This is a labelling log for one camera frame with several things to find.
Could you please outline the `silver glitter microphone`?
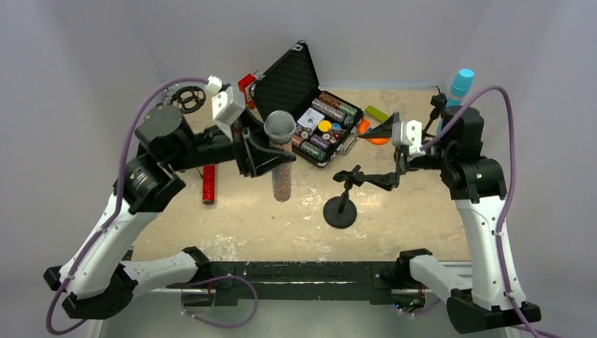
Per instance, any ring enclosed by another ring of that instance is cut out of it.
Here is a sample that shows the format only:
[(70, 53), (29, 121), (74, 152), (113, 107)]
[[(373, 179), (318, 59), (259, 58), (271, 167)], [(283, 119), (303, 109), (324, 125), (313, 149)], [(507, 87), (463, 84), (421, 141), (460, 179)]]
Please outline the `silver glitter microphone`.
[(291, 198), (291, 162), (296, 159), (291, 142), (296, 122), (289, 112), (276, 110), (268, 115), (263, 128), (278, 155), (271, 171), (273, 197), (278, 202), (286, 202)]

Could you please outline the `black round-base mic stand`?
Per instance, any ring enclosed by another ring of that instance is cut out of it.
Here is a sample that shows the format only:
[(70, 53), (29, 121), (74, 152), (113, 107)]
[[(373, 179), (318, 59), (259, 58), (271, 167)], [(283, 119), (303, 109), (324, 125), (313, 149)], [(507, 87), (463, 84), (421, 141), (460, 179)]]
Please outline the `black round-base mic stand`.
[(356, 221), (358, 211), (356, 205), (350, 200), (349, 192), (356, 184), (358, 187), (363, 183), (357, 183), (355, 175), (361, 167), (356, 165), (352, 170), (341, 170), (334, 174), (335, 182), (344, 183), (344, 191), (341, 195), (329, 199), (323, 208), (323, 216), (326, 223), (336, 229), (346, 229)]

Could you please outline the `tripod stand with shock mount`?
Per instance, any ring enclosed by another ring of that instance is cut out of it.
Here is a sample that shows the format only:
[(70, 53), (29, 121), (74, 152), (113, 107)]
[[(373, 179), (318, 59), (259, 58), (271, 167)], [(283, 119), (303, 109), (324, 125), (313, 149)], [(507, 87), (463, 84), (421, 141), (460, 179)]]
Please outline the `tripod stand with shock mount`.
[(206, 93), (199, 86), (174, 84), (166, 90), (164, 104), (174, 106), (183, 114), (198, 111), (206, 102)]

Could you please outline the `blue microphone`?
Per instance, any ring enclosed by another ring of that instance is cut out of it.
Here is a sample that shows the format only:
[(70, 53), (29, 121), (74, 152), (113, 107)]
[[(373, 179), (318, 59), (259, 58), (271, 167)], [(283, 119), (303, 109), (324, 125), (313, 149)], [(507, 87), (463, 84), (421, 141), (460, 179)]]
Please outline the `blue microphone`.
[(468, 92), (472, 88), (475, 73), (469, 68), (461, 68), (451, 83), (448, 93), (446, 107), (459, 106), (464, 101)]

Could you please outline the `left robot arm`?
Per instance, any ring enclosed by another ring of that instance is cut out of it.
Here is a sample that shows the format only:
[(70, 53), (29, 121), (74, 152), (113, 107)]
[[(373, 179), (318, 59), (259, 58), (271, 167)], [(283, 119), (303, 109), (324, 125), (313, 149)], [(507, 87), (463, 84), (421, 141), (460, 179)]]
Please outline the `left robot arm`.
[(116, 180), (105, 214), (68, 263), (44, 273), (46, 283), (63, 297), (63, 310), (72, 319), (105, 320), (152, 290), (208, 281), (211, 262), (196, 247), (157, 261), (125, 261), (124, 255), (184, 189), (178, 172), (236, 161), (242, 175), (259, 177), (295, 160), (291, 151), (276, 147), (295, 129), (286, 111), (273, 111), (260, 122), (242, 110), (231, 136), (216, 126), (196, 134), (179, 108), (151, 109), (134, 132), (139, 153)]

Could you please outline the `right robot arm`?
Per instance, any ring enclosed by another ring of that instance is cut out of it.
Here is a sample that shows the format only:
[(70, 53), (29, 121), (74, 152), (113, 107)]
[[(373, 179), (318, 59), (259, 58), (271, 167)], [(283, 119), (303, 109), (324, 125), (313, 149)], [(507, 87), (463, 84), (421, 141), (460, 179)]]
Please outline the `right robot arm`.
[(427, 249), (402, 251), (395, 269), (383, 276), (397, 287), (420, 284), (446, 305), (448, 318), (461, 334), (527, 325), (541, 319), (541, 309), (527, 300), (517, 279), (504, 211), (507, 189), (498, 161), (482, 154), (484, 119), (475, 108), (444, 111), (438, 140), (427, 127), (398, 114), (367, 130), (366, 139), (387, 138), (395, 148), (396, 170), (366, 175), (385, 190), (414, 170), (438, 170), (465, 230), (472, 277), (465, 279), (440, 264)]

